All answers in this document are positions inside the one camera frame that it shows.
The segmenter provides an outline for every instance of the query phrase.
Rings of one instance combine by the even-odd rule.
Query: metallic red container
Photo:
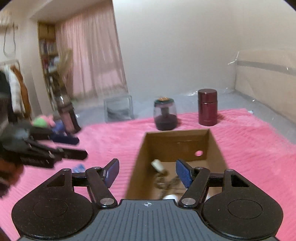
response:
[[[214,126],[217,124],[218,99],[217,91],[213,89],[202,89],[198,91],[198,113],[199,123],[203,126]]]

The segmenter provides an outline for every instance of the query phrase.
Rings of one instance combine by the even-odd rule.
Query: pink towel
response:
[[[177,130],[202,129],[198,115],[179,115]],[[235,169],[273,197],[284,210],[284,221],[277,237],[281,241],[296,240],[296,148],[276,133],[267,123],[243,110],[219,113],[219,123],[211,127],[213,135],[230,168]],[[120,161],[120,172],[111,192],[117,200],[124,198],[134,162],[145,132],[156,131],[153,119],[134,120],[85,127],[80,145],[89,153],[86,168],[106,165],[113,158]],[[73,168],[80,162],[63,161],[54,170],[26,167],[20,183],[0,201],[0,226],[12,241],[19,235],[11,220],[14,204],[28,192],[62,168]],[[75,189],[88,196],[85,188]]]

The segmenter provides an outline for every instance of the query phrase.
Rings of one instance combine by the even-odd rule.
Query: plush toy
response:
[[[41,127],[41,128],[55,127],[56,124],[53,119],[54,119],[53,115],[50,115],[50,116],[41,115],[41,116],[38,116],[32,122],[32,125],[35,127]]]

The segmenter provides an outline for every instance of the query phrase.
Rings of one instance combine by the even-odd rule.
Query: triangular cutout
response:
[[[65,175],[59,175],[55,178],[51,183],[47,185],[47,187],[62,187],[65,186]]]
[[[241,180],[237,175],[231,175],[231,186],[235,188],[248,188],[250,185]]]

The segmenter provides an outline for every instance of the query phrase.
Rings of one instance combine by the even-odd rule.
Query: sheer curtain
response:
[[[69,96],[127,93],[110,0],[58,24],[56,37],[59,52],[73,49],[73,67],[65,78]]]

